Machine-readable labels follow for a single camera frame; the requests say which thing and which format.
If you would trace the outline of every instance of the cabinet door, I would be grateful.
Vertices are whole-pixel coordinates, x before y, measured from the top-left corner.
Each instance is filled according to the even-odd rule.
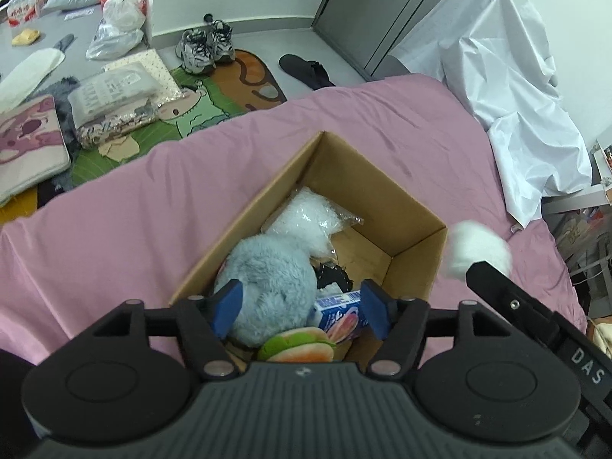
[[[383,37],[380,42],[380,47],[375,51],[369,64],[365,67],[366,72],[369,75],[376,74],[376,68],[387,55],[391,49],[393,49],[402,39],[408,35],[410,30],[416,26],[417,22],[425,17],[439,2],[440,0],[411,0],[406,8],[397,17],[393,23],[389,32]]]
[[[408,0],[327,0],[317,32],[365,69]]]

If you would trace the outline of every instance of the green rug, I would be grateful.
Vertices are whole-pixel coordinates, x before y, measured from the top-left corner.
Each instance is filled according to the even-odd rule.
[[[188,97],[161,109],[162,120],[129,134],[133,139],[131,146],[137,150],[132,156],[116,161],[97,149],[81,150],[70,173],[75,186],[146,155],[159,143],[180,140],[232,117],[269,109],[286,101],[265,64],[244,50],[237,50],[234,63],[220,65],[210,76],[189,75],[181,68],[172,70],[171,74],[181,87],[191,90]]]

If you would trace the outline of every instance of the sneaker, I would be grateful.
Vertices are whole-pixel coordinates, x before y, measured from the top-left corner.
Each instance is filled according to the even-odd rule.
[[[204,24],[208,35],[208,47],[215,62],[233,62],[236,59],[236,50],[231,42],[231,26],[221,20],[214,21],[212,14],[204,16]]]
[[[207,33],[189,29],[176,45],[176,56],[183,61],[183,69],[189,74],[206,74],[215,69],[215,60],[206,44]]]

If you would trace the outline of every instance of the bed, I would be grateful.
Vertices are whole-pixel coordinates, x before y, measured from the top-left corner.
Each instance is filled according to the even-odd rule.
[[[8,223],[0,229],[0,348],[39,363],[126,299],[165,306],[249,200],[321,130],[344,137],[446,225],[472,219],[494,230],[512,250],[512,280],[585,330],[546,224],[512,233],[485,131],[443,84],[410,75],[324,88],[163,143]],[[439,273],[432,306],[463,299],[475,295]],[[430,343],[425,355],[445,342]]]

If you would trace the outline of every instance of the blue plush toy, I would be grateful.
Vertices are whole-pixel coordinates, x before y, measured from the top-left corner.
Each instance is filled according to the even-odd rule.
[[[243,283],[243,307],[230,337],[255,348],[306,325],[316,298],[316,275],[295,238],[259,234],[241,240],[216,277],[215,292],[233,279]]]

